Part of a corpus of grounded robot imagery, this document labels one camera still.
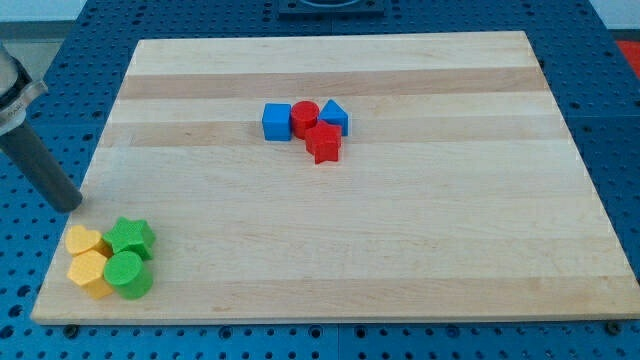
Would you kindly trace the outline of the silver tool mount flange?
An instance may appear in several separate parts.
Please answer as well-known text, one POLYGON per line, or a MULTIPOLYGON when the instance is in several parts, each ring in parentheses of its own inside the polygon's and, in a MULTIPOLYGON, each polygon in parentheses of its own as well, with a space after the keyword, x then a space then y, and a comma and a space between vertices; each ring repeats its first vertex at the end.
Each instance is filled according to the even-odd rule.
POLYGON ((48 91, 42 79, 33 79, 22 63, 1 44, 1 134, 20 126, 27 108, 48 91))

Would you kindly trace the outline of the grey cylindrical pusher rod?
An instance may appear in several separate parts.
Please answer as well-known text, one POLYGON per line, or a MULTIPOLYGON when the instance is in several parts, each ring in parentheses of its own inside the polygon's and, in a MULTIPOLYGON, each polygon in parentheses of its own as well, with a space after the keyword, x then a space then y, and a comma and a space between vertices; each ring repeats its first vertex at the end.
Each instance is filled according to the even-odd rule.
POLYGON ((1 136, 1 149, 31 185, 59 213, 69 213, 83 196, 28 122, 1 136))

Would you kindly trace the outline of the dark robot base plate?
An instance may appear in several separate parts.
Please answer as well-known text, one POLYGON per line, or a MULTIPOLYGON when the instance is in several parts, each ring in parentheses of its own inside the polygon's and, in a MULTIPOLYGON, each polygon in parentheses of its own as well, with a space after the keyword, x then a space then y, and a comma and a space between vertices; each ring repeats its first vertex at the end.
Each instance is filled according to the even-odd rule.
POLYGON ((385 0, 278 0, 279 19, 303 16, 383 15, 385 0))

